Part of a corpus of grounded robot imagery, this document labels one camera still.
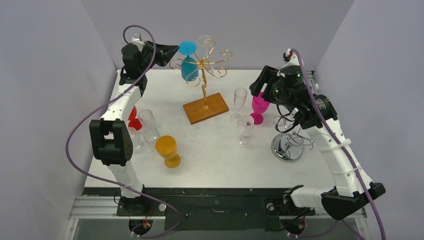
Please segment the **blue plastic wine glass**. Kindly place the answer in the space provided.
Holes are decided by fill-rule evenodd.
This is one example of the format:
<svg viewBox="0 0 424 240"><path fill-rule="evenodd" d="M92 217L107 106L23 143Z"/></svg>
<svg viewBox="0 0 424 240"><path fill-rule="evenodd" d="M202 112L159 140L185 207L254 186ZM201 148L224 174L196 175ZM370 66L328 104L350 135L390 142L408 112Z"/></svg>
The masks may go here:
<svg viewBox="0 0 424 240"><path fill-rule="evenodd" d="M196 60L191 57L196 50L197 45L193 41L183 41L179 44L178 52L185 56L180 65L181 77L187 82L192 82L199 76Z"/></svg>

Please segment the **gold wire glass rack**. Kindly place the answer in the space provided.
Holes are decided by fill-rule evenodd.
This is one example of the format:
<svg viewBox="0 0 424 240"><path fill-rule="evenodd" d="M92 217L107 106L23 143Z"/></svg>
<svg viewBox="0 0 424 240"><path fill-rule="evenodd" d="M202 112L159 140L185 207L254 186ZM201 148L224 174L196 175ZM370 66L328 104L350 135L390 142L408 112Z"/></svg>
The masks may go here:
<svg viewBox="0 0 424 240"><path fill-rule="evenodd" d="M202 98L183 105L183 110L191 125L200 123L204 120L210 119L212 117L218 116L229 111L229 107L226 104L221 93L217 92L212 95L208 95L206 88L208 86L207 75L218 79L225 77L228 73L228 70L226 68L215 68L215 65L228 61L233 57L233 53L229 49L223 49L220 51L220 55L223 57L222 60L212 61L210 60L210 56L207 62L205 62L204 60L199 60L197 41L195 41L194 43L196 44L196 52L192 54L191 57L196 60L195 64L197 64L198 67L198 77L196 77L194 81L191 82L187 82L182 78L188 86L192 88L201 86L202 90ZM168 63L168 66L172 70L180 71L181 74L181 62L184 58L173 58Z"/></svg>

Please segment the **red plastic wine glass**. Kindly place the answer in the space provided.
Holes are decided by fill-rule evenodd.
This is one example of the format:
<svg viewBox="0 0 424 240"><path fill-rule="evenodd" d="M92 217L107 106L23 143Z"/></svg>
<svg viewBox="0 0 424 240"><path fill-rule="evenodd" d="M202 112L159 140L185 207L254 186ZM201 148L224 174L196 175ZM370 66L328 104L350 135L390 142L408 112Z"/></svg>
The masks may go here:
<svg viewBox="0 0 424 240"><path fill-rule="evenodd" d="M140 120L137 118L137 108L134 106L128 117L128 127L134 128L136 131L142 129L143 125Z"/></svg>

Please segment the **yellow plastic wine glass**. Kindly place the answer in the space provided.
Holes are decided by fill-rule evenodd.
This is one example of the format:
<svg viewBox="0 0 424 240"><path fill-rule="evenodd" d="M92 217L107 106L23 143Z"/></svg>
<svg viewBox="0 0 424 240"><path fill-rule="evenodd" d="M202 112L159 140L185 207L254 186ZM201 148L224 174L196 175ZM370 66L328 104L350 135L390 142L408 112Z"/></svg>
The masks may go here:
<svg viewBox="0 0 424 240"><path fill-rule="evenodd" d="M168 168L176 168L181 163L181 157L177 153L177 142L170 135L164 135L157 139L155 143L157 153L164 159L164 164Z"/></svg>

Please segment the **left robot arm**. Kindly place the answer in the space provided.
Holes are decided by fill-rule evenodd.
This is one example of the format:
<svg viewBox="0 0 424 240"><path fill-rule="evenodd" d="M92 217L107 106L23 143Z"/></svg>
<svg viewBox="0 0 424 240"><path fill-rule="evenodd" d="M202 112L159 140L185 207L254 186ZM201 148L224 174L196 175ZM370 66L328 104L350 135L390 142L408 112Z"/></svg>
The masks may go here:
<svg viewBox="0 0 424 240"><path fill-rule="evenodd" d="M100 119L91 120L89 133L93 156L100 160L120 183L119 205L136 215L149 213L153 207L142 196L144 185L138 179L131 163L134 145L127 122L147 86L143 74L154 65L165 67L179 50L178 45L128 43L121 49L124 63L120 71L117 100L110 103Z"/></svg>

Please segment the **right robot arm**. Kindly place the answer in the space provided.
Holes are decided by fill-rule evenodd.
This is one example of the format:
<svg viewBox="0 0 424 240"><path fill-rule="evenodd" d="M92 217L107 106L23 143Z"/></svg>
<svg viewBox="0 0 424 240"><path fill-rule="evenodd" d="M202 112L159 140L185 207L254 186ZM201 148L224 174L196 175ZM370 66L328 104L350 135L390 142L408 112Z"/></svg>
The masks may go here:
<svg viewBox="0 0 424 240"><path fill-rule="evenodd" d="M297 185L287 190L282 199L287 213L294 214L300 208L322 209L340 221L367 205L367 196L375 200L386 192L383 184L374 182L354 159L351 142L344 137L331 101L322 94L309 95L299 66L278 70L265 65L249 89L266 102L298 110L294 124L313 139L335 182L334 187Z"/></svg>

